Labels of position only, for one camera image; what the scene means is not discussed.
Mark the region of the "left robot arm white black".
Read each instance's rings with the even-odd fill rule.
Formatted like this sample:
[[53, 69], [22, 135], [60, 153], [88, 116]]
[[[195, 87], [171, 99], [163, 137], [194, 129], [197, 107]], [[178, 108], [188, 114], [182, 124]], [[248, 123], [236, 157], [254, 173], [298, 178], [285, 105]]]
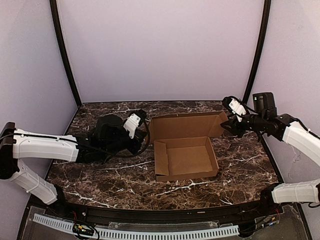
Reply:
[[116, 115], [103, 116], [87, 136], [33, 133], [8, 122], [0, 133], [0, 178], [16, 183], [48, 206], [62, 204], [65, 202], [63, 190], [27, 167], [24, 158], [106, 163], [111, 158], [136, 157], [149, 144], [146, 118], [138, 112], [126, 120]]

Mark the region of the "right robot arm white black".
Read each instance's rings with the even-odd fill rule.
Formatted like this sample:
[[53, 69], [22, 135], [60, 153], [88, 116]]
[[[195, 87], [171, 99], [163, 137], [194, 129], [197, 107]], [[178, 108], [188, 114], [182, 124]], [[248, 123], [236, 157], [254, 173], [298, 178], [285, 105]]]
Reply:
[[[266, 134], [284, 142], [309, 157], [317, 165], [320, 163], [320, 137], [307, 128], [300, 119], [289, 114], [279, 115], [271, 92], [253, 94], [251, 109], [234, 96], [222, 100], [223, 106], [230, 112], [227, 121], [221, 127], [241, 138], [246, 131], [257, 134], [259, 138]], [[283, 203], [308, 203], [310, 208], [320, 205], [319, 179], [298, 183], [274, 183], [260, 193], [263, 205]]]

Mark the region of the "brown cardboard box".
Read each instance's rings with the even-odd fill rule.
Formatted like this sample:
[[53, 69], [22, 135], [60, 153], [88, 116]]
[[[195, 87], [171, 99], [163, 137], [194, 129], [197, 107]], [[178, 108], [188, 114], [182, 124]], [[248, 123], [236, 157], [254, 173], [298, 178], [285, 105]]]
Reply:
[[224, 111], [175, 113], [152, 118], [149, 130], [154, 146], [157, 182], [215, 177], [220, 168], [211, 142], [222, 136]]

